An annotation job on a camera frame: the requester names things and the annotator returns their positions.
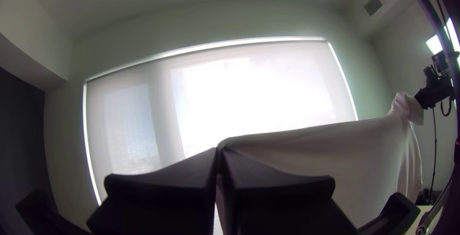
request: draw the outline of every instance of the white wall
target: white wall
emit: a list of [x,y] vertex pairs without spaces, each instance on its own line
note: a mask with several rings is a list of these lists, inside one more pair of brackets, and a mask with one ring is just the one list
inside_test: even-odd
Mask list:
[[[393,92],[404,91],[415,95],[425,87],[423,69],[432,64],[431,52],[425,42],[434,35],[430,22],[412,0],[405,11],[393,19],[392,23],[376,35],[373,44],[388,78]],[[437,165],[434,189],[442,190],[453,168],[453,146],[456,138],[457,122],[455,108],[449,117],[443,117],[439,105],[435,107],[437,124]],[[434,161],[434,128],[431,110],[425,111],[425,124],[414,126],[423,166],[424,187],[430,187]]]
[[[73,43],[36,0],[0,0],[0,33],[46,69],[67,79]],[[23,75],[28,70],[23,65],[18,68]]]
[[180,47],[287,35],[324,36],[332,43],[360,119],[388,112],[393,94],[372,47],[335,14],[294,3],[251,2],[207,3],[143,15],[79,42],[69,81],[47,93],[46,157],[61,214],[83,226],[97,206],[83,140],[85,76]]

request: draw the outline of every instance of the black cable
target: black cable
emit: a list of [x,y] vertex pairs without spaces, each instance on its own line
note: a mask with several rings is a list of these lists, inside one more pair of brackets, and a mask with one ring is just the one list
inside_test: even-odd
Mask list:
[[436,154],[437,154],[437,136],[436,136],[436,118],[435,118],[435,109],[431,109],[433,111],[433,125],[435,127],[435,162],[433,164],[433,177],[431,178],[431,188],[430,194],[428,196],[428,202],[431,200],[431,196],[433,195],[433,183],[435,182],[435,170],[436,170]]
[[450,110],[452,109],[452,100],[449,98],[449,110],[447,111],[447,114],[444,114],[444,107],[442,106],[442,100],[441,100],[441,113],[445,117],[450,115]]
[[437,6],[439,7],[439,11],[441,11],[442,21],[444,21],[444,25],[446,26],[446,29],[447,29],[447,35],[448,35],[448,37],[449,37],[449,40],[451,40],[451,41],[452,41],[452,38],[450,38],[449,29],[447,28],[447,21],[446,21],[446,17],[444,16],[444,12],[442,11],[441,2],[439,2],[439,0],[436,0],[436,2],[437,2]]

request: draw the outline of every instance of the white sheet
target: white sheet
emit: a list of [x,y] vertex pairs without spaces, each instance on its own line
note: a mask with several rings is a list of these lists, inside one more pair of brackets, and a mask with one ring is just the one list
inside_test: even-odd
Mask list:
[[422,189],[412,123],[423,124],[423,109],[413,97],[397,93],[385,117],[232,137],[218,147],[287,173],[332,176],[334,201],[360,227],[380,214],[394,192],[415,202]]

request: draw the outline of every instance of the window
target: window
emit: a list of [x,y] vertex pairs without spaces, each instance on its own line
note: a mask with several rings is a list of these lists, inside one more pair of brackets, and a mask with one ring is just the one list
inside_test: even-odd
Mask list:
[[[460,51],[459,39],[457,38],[457,33],[455,32],[454,24],[452,23],[452,20],[450,18],[447,21],[447,26],[444,26],[444,30],[446,31],[446,33],[447,33],[447,30],[449,30],[449,34],[453,39],[452,43],[454,45],[454,50]],[[442,51],[441,42],[439,41],[439,38],[437,35],[430,38],[426,42],[426,45],[428,46],[428,48],[430,48],[433,55]]]
[[110,173],[155,171],[230,136],[357,120],[340,64],[322,38],[208,47],[86,83],[85,134],[97,196],[106,197]]

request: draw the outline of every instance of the air vent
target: air vent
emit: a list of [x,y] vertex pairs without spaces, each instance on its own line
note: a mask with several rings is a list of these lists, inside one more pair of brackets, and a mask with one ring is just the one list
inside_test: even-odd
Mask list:
[[377,10],[379,10],[383,6],[382,1],[380,0],[369,0],[369,2],[364,5],[364,9],[372,16]]

